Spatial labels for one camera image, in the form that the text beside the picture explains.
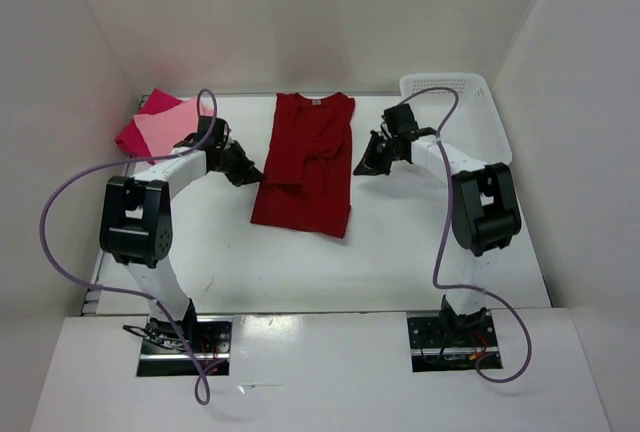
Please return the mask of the dark red t shirt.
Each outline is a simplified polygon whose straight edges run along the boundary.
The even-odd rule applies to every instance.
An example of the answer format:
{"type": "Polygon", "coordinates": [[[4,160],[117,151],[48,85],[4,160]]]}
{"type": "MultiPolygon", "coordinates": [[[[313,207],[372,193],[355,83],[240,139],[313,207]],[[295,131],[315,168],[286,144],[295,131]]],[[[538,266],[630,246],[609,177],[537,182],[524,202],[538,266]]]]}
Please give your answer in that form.
{"type": "Polygon", "coordinates": [[[356,102],[335,93],[279,93],[251,222],[342,239],[351,213],[351,119],[356,102]]]}

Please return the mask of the light pink t shirt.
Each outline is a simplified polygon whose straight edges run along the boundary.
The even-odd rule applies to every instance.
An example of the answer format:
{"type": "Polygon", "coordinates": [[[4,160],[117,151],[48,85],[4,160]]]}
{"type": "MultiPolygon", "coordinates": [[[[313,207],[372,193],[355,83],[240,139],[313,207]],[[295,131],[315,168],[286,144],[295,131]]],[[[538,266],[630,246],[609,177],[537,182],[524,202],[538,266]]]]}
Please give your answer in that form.
{"type": "Polygon", "coordinates": [[[133,121],[144,145],[140,157],[170,155],[177,143],[197,131],[197,107],[192,98],[158,114],[137,114],[133,121]]]}

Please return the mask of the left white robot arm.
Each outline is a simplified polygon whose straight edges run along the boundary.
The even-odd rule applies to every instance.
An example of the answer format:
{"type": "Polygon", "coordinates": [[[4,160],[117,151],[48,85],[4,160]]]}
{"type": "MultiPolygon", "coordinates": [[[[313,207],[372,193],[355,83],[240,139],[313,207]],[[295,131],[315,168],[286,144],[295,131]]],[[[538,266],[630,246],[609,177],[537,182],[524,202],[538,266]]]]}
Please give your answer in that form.
{"type": "Polygon", "coordinates": [[[101,249],[134,278],[149,304],[151,331],[180,352],[200,337],[193,301],[179,285],[169,259],[173,243],[171,202],[191,183],[219,172],[234,186],[251,185],[265,175],[238,141],[210,143],[152,165],[134,176],[114,176],[106,184],[99,242],[101,249]]]}

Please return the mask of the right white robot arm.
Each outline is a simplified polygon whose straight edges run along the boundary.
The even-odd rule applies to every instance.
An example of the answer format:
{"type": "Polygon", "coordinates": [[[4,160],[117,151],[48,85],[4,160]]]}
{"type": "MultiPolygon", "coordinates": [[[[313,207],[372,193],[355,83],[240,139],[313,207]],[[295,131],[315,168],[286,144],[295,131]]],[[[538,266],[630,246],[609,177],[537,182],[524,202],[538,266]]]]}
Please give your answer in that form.
{"type": "Polygon", "coordinates": [[[482,324],[488,297],[507,305],[486,288],[486,276],[498,250],[511,244],[522,220],[511,170],[498,162],[475,159],[442,140],[432,128],[412,132],[373,131],[356,176],[388,175],[396,161],[406,161],[440,179],[447,187],[442,237],[436,252],[432,283],[443,293],[439,334],[450,345],[460,345],[482,324]],[[448,240],[469,253],[457,279],[440,275],[448,240]]]}

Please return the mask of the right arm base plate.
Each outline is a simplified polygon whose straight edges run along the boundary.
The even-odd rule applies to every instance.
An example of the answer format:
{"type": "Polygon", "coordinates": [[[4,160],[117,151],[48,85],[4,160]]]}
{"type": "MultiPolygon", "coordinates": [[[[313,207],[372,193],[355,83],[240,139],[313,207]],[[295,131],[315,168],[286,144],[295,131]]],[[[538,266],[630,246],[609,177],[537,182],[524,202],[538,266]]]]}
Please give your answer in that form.
{"type": "Polygon", "coordinates": [[[406,317],[414,373],[502,369],[499,344],[492,317],[457,335],[446,336],[437,312],[406,317]]]}

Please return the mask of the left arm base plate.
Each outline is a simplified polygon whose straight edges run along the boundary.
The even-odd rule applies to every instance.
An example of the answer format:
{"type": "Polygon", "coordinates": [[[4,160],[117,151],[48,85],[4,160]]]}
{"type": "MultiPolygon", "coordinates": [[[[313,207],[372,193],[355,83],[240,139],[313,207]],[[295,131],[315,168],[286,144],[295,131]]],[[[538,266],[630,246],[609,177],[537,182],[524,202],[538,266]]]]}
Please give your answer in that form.
{"type": "MultiPolygon", "coordinates": [[[[195,377],[196,367],[183,344],[168,327],[163,331],[149,321],[144,327],[125,325],[128,333],[141,339],[136,376],[195,377]]],[[[231,362],[232,321],[230,318],[205,319],[194,325],[186,335],[201,368],[208,376],[228,376],[231,362]]]]}

